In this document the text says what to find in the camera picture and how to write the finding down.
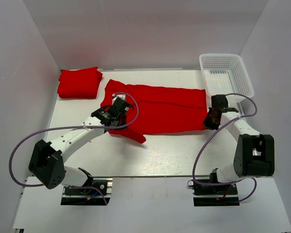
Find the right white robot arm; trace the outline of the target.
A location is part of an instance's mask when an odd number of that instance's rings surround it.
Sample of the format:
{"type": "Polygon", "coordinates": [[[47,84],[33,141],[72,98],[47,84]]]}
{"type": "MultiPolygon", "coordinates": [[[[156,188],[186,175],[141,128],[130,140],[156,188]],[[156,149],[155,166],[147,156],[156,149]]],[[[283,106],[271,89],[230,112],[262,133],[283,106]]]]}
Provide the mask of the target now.
{"type": "Polygon", "coordinates": [[[253,129],[236,108],[230,107],[227,94],[211,97],[203,125],[218,133],[226,129],[237,141],[232,162],[225,167],[215,168],[210,173],[209,187],[216,194],[226,189],[227,183],[238,182],[245,178],[271,177],[275,172],[275,140],[269,134],[261,134],[253,129]]]}

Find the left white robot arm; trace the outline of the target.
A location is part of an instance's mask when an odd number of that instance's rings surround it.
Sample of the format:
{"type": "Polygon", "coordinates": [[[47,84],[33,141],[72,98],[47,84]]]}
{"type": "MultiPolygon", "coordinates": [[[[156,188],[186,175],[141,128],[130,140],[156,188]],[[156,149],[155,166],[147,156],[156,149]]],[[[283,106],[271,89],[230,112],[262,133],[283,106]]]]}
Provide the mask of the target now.
{"type": "Polygon", "coordinates": [[[68,158],[85,144],[109,130],[128,126],[127,111],[136,106],[127,101],[127,93],[114,93],[111,105],[101,107],[80,125],[51,141],[38,141],[33,149],[29,171],[47,188],[76,186],[83,194],[93,188],[93,177],[85,169],[65,166],[68,158]]]}

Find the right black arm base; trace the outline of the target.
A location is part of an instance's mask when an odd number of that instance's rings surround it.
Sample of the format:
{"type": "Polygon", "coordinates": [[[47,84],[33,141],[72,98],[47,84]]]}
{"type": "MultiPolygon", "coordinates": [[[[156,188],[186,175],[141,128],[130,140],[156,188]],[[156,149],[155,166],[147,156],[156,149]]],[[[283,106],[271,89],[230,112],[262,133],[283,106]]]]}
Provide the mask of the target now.
{"type": "Polygon", "coordinates": [[[187,186],[193,190],[194,207],[224,207],[239,206],[236,185],[201,186],[193,179],[188,180],[187,186]]]}

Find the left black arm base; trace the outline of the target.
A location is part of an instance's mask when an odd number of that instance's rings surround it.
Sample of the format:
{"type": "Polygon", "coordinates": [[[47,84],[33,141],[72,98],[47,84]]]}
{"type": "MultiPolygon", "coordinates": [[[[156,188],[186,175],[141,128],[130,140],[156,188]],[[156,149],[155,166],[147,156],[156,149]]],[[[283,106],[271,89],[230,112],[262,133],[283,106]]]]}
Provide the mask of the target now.
{"type": "Polygon", "coordinates": [[[92,188],[72,189],[64,186],[61,205],[63,206],[105,206],[109,203],[112,194],[112,178],[94,178],[92,188]]]}

